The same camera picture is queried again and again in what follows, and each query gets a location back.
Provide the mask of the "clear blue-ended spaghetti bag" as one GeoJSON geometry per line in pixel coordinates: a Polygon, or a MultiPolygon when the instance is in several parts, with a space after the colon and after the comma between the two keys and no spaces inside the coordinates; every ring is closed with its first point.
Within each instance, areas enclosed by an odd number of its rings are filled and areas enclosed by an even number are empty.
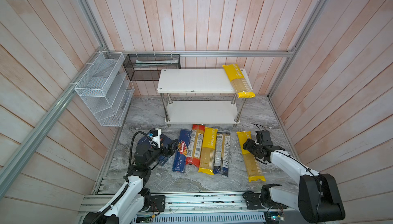
{"type": "Polygon", "coordinates": [[[230,133],[218,133],[213,165],[214,174],[229,177],[230,133]]]}

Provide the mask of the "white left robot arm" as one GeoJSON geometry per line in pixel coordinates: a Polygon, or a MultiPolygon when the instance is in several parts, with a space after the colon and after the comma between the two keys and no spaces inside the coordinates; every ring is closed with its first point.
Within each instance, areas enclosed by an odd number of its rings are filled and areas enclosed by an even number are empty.
{"type": "Polygon", "coordinates": [[[143,153],[135,153],[135,161],[131,164],[125,182],[112,199],[99,211],[89,212],[84,224],[130,224],[137,213],[148,210],[150,204],[150,190],[145,188],[150,178],[150,167],[160,156],[175,154],[179,141],[171,141],[166,147],[151,147],[143,153]]]}

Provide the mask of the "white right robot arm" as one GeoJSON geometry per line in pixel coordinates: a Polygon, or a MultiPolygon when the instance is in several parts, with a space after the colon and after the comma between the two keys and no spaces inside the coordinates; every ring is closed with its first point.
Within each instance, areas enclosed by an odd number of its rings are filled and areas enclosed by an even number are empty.
{"type": "Polygon", "coordinates": [[[255,162],[271,163],[298,185],[298,190],[287,190],[281,184],[266,184],[259,196],[248,191],[243,194],[249,208],[264,207],[268,224],[278,224],[282,215],[274,215],[271,209],[289,207],[297,210],[311,224],[342,221],[346,217],[336,180],[330,174],[322,174],[292,157],[283,147],[274,145],[267,130],[256,131],[256,139],[250,132],[237,134],[242,153],[255,162]]]}

